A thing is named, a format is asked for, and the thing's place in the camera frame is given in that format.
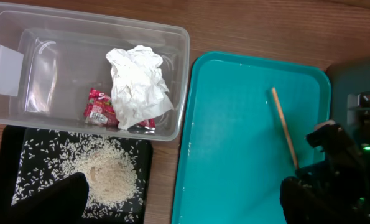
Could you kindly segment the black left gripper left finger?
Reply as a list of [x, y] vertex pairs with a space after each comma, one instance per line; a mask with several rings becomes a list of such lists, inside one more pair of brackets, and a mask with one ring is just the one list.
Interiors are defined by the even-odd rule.
[[0, 188], [0, 223], [77, 223], [89, 194], [78, 172], [12, 205], [14, 186]]

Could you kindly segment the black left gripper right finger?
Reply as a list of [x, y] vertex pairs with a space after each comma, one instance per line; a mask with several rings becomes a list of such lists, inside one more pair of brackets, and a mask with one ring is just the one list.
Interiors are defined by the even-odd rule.
[[350, 205], [306, 187], [293, 177], [280, 185], [280, 204], [287, 224], [368, 224], [370, 218]]

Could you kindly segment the wooden chopstick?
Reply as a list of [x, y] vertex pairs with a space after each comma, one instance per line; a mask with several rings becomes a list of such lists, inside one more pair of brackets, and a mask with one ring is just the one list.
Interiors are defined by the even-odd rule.
[[279, 96], [277, 94], [277, 90], [274, 87], [272, 87], [271, 88], [271, 93], [272, 93], [272, 96], [273, 96], [273, 99], [274, 99], [275, 106], [277, 108], [277, 112], [279, 114], [280, 122], [281, 122], [281, 125], [282, 125], [282, 129], [284, 131], [284, 135], [285, 135], [285, 138], [286, 138], [286, 141], [287, 141], [287, 145], [289, 147], [290, 154], [292, 156], [294, 167], [296, 169], [299, 169], [299, 163], [298, 163], [297, 155], [295, 153], [294, 144], [292, 142], [292, 138], [291, 138], [289, 130], [288, 130], [287, 122], [285, 120], [285, 116], [284, 116], [284, 113], [283, 113], [283, 110], [282, 110], [282, 106], [281, 106], [281, 103], [280, 103], [280, 100], [279, 100]]

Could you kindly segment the red snack wrapper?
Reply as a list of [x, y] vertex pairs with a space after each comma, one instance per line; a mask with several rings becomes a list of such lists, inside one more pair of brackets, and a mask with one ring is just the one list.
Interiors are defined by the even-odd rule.
[[116, 118], [111, 97], [94, 88], [90, 90], [88, 95], [83, 116], [86, 124], [119, 128], [119, 121]]

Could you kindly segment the white napkin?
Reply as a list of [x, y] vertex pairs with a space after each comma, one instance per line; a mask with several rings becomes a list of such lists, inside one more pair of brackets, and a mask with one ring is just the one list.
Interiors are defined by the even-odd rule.
[[119, 129], [127, 130], [173, 109], [160, 68], [163, 58], [152, 48], [113, 49], [106, 59], [111, 64], [111, 104]]

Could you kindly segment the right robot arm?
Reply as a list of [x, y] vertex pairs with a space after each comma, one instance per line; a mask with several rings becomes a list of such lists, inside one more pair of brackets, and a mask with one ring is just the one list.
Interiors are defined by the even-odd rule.
[[370, 123], [355, 137], [334, 121], [306, 136], [326, 158], [296, 170], [280, 186], [287, 223], [370, 223]]

